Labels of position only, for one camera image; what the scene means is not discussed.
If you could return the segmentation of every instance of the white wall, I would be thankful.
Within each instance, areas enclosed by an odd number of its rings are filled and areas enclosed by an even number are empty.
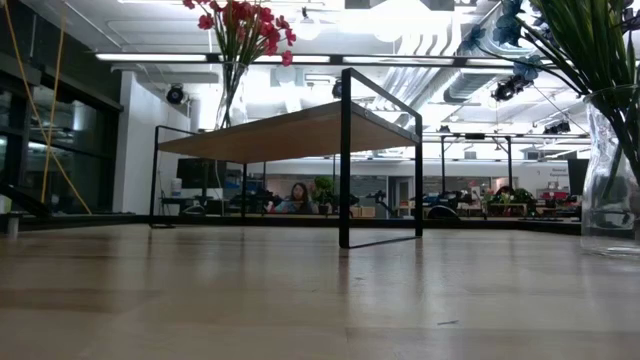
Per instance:
[[[146,215],[149,214],[155,127],[166,125],[189,130],[190,121],[140,85],[132,72],[122,74],[120,103],[125,111],[120,115],[118,127],[113,211]],[[160,142],[181,136],[161,130]],[[178,155],[159,152],[158,156],[156,199],[160,196],[160,184],[165,192],[169,191],[178,164]]]

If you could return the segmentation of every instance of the wooden tabletop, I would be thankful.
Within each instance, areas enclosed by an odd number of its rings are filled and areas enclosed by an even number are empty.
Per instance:
[[[417,135],[351,104],[351,152],[415,146]],[[341,104],[333,102],[161,143],[162,151],[240,164],[340,153]]]

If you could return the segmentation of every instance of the black hair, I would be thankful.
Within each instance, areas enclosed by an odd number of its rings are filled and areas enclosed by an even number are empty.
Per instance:
[[[295,197],[293,196],[293,190],[295,190],[296,186],[302,188],[302,203],[304,205],[307,205],[309,203],[309,190],[307,190],[307,186],[303,183],[293,184],[293,187],[291,187],[291,201],[295,200]]]

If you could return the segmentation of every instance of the fluorescent light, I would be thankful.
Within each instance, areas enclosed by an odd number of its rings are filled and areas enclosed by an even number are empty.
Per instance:
[[[262,55],[256,59],[256,63],[280,63],[282,58],[280,55],[267,56]],[[328,56],[312,56],[312,55],[293,55],[293,63],[314,63],[314,64],[328,64]]]
[[[451,66],[451,58],[424,58],[410,56],[345,56],[345,64],[379,63],[383,65],[432,65]]]
[[[482,133],[472,133],[472,132],[452,132],[452,133],[441,133],[441,132],[424,132],[422,133],[422,137],[439,137],[439,136],[447,136],[447,137],[453,137],[453,136],[460,136],[460,137],[464,137],[466,134],[482,134]],[[490,133],[490,134],[483,134],[485,137],[487,138],[503,138],[503,137],[517,137],[517,134],[507,134],[507,133]]]
[[[118,0],[121,4],[161,4],[161,5],[182,5],[179,0]]]
[[[523,134],[521,137],[529,138],[542,138],[542,139],[588,139],[589,135],[572,135],[572,134],[560,134],[560,135],[545,135],[545,134]]]
[[[513,67],[513,63],[511,61],[502,60],[502,59],[468,59],[466,64],[467,66],[477,66],[477,67]]]
[[[207,62],[204,54],[136,54],[102,53],[96,54],[102,61],[114,62]]]
[[[463,74],[500,74],[500,75],[513,75],[513,66],[511,68],[500,69],[484,69],[484,68],[461,68],[460,72]]]

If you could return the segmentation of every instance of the window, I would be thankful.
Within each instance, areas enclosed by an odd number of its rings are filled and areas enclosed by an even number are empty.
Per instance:
[[[77,152],[52,148],[67,176],[92,212],[111,210],[111,161]],[[44,144],[29,142],[25,185],[40,196],[44,180],[47,149]],[[45,202],[55,213],[84,214],[86,210],[58,169],[49,159]]]
[[[51,118],[53,90],[37,87],[34,100],[45,131],[48,131]],[[60,145],[80,150],[112,153],[117,141],[117,116],[111,112],[94,109],[78,100],[59,93],[52,128],[52,140]],[[42,133],[35,117],[31,119],[31,137],[42,139]]]
[[[2,179],[2,175],[4,173],[4,159],[7,154],[7,137],[0,136],[0,179]]]
[[[10,108],[11,108],[11,93],[0,89],[0,126],[9,126],[9,109]]]

